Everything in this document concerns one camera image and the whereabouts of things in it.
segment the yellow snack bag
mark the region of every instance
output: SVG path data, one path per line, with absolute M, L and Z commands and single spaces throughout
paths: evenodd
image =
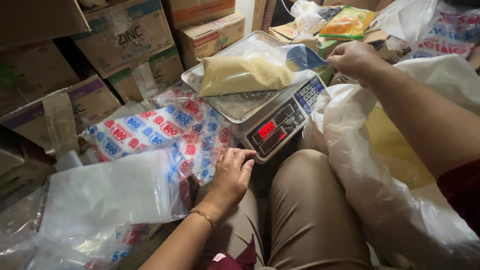
M 373 12 L 346 6 L 320 31 L 319 37 L 336 39 L 363 39 L 374 17 Z

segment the scale keypad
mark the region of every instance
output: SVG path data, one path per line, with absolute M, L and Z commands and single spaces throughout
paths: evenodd
M 295 98 L 308 115 L 310 115 L 315 107 L 318 95 L 323 89 L 324 86 L 322 81 L 315 76 L 294 94 Z

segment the thigh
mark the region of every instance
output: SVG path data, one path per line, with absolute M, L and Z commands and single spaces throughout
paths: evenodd
M 207 187 L 203 188 L 197 198 L 198 204 L 206 194 Z M 262 242 L 258 231 L 258 209 L 253 192 L 248 189 L 247 193 L 232 211 L 225 222 L 210 236 L 200 254 L 195 269 L 206 269 L 212 262 L 213 257 L 220 251 L 226 251 L 236 258 L 247 247 L 252 239 L 255 239 L 257 263 L 255 269 L 264 266 L 262 257 Z
M 272 184 L 269 267 L 369 269 L 360 220 L 328 157 L 300 150 L 280 166 Z

